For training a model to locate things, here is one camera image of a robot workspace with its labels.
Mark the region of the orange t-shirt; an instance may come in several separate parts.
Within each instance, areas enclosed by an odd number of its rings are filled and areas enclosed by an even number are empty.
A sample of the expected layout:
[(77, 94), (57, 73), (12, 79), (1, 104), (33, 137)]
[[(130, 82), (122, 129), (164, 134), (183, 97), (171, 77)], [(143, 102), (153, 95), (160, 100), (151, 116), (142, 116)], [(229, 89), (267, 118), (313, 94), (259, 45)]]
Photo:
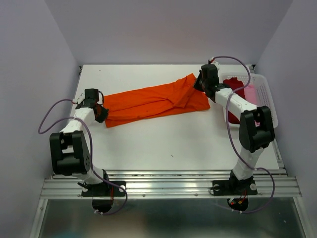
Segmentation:
[(193, 87), (195, 81), (194, 74), (190, 74), (169, 84), (105, 96), (104, 107), (108, 109), (106, 127), (209, 110), (208, 98)]

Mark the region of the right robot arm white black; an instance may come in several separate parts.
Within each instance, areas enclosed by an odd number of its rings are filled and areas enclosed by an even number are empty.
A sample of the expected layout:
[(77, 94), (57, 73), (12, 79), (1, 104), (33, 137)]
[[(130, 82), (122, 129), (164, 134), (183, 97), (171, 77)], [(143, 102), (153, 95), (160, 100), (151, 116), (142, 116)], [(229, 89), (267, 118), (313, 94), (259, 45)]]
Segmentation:
[(265, 148), (275, 139), (270, 108), (252, 104), (235, 93), (229, 86), (220, 83), (218, 68), (205, 64), (199, 71), (194, 88), (205, 93), (214, 103), (221, 105), (226, 113), (238, 118), (241, 151), (228, 180), (212, 182), (214, 194), (239, 194), (250, 190), (256, 193), (253, 172)]

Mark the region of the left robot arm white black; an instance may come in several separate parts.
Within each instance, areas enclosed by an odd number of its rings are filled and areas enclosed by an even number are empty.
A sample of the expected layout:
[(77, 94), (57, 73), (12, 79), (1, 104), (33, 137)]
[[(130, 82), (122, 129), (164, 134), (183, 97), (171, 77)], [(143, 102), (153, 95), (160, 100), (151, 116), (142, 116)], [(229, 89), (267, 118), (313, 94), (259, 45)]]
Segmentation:
[(49, 138), (53, 172), (56, 175), (73, 176), (84, 182), (84, 186), (93, 185), (98, 195), (110, 191), (106, 171), (92, 163), (92, 135), (89, 125), (103, 123), (108, 116), (104, 108), (104, 97), (98, 89), (85, 89), (76, 101), (74, 115), (66, 120), (67, 125)]

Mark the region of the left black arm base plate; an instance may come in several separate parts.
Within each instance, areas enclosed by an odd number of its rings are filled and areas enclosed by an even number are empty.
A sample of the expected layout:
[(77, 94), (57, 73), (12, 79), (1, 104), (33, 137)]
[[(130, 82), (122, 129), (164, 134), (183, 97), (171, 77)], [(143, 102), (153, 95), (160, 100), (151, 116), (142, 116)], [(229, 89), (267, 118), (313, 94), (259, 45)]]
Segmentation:
[(83, 197), (124, 197), (124, 191), (122, 188), (126, 187), (125, 181), (113, 181), (114, 184), (121, 187), (113, 187), (107, 183), (99, 184), (86, 184), (78, 182), (77, 184), (82, 188), (81, 196)]

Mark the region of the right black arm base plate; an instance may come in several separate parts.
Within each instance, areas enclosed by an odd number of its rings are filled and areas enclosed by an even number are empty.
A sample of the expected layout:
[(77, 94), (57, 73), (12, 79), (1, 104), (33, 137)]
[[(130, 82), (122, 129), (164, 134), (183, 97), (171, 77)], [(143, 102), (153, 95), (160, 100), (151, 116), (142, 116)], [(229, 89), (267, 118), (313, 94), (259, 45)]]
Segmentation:
[(255, 187), (251, 189), (251, 185), (255, 184), (252, 180), (251, 182), (230, 182), (229, 180), (213, 180), (210, 191), (213, 192), (214, 196), (240, 196), (244, 195), (257, 195), (258, 191)]

